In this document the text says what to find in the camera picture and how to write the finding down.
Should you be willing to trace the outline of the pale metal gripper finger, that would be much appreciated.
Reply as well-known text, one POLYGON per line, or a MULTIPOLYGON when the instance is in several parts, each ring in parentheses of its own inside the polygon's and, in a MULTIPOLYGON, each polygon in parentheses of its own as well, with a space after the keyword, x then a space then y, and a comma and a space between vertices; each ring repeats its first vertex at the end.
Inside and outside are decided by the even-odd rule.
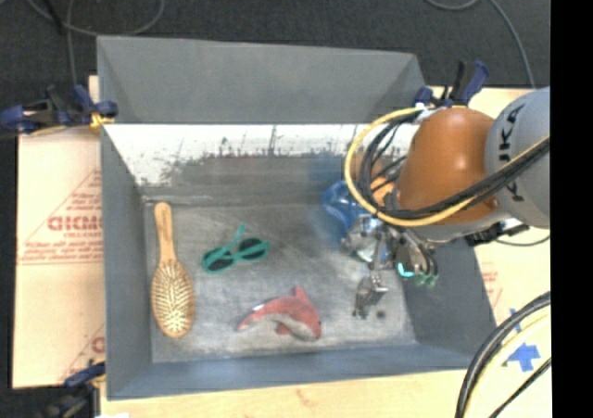
POLYGON ((389 287, 383 285, 381 276, 379 274, 372 273, 370 275, 370 291, 368 302, 370 305, 377 305, 384 295, 389 291, 389 287))
POLYGON ((355 302, 353 309, 353 316, 361 319, 366 319, 369 314, 369 307, 367 305, 369 286, 366 280, 361 280, 356 288, 355 302))

